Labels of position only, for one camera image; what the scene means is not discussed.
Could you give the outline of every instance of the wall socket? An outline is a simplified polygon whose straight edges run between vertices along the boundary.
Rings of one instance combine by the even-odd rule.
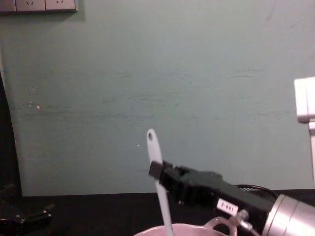
[[[16,11],[15,0],[0,0],[0,12]]]
[[[46,10],[77,11],[76,0],[46,0]]]
[[[15,0],[16,10],[24,12],[45,11],[45,0]]]

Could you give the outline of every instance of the black object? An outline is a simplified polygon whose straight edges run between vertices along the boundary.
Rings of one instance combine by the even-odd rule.
[[[18,158],[8,101],[0,71],[0,187],[15,185],[14,196],[22,196]]]
[[[0,199],[1,198],[11,198],[15,196],[15,185],[13,183],[6,184],[2,188],[0,188]]]
[[[8,202],[2,201],[0,211],[5,218],[0,219],[0,235],[23,236],[36,230],[49,226],[52,215],[49,211],[53,204],[32,215],[24,215],[18,208]]]
[[[214,172],[200,172],[187,167],[173,168],[170,163],[151,162],[149,175],[159,180],[175,201],[217,209],[219,199],[249,213],[249,222],[262,232],[273,202],[228,184]]]

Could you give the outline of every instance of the black tabletop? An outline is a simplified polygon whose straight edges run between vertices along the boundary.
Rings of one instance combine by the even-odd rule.
[[[315,205],[313,190],[285,193]],[[30,236],[132,236],[163,224],[158,197],[153,193],[27,197],[17,205],[24,213],[30,213],[50,203],[56,205],[51,227]],[[218,216],[209,209],[181,206],[171,199],[170,211],[173,223],[203,225]]]

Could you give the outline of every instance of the white spatula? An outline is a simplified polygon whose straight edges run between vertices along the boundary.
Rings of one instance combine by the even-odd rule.
[[[162,159],[162,154],[161,154],[161,150],[160,150],[159,143],[158,143],[158,138],[157,138],[157,135],[153,129],[150,129],[147,133],[147,145],[148,145],[150,163],[152,161],[156,161],[156,162],[162,164],[163,159]],[[156,180],[156,188],[157,188],[159,205],[160,205],[161,211],[162,211],[164,226],[166,229],[166,235],[167,236],[174,236],[171,214],[169,211],[168,200],[167,200],[167,195],[166,195],[166,190],[162,185],[160,185],[160,183],[157,180]]]

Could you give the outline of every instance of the white label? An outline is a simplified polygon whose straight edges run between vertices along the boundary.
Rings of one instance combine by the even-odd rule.
[[[219,198],[218,204],[217,204],[217,209],[224,211],[230,215],[236,215],[236,213],[238,211],[238,206],[236,206],[232,203],[229,203],[226,200]]]

